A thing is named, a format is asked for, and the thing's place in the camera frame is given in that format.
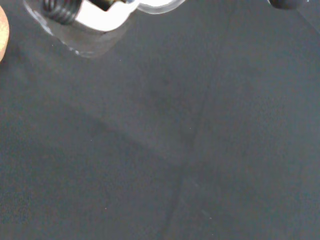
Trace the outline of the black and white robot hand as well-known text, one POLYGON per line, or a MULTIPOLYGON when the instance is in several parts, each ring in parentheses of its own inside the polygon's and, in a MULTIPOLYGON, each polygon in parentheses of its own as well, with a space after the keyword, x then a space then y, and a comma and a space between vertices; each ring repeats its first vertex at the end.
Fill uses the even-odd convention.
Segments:
POLYGON ((119 28, 136 10, 160 15, 178 8, 183 0, 41 0, 42 14, 61 24, 73 22, 99 32, 119 28))

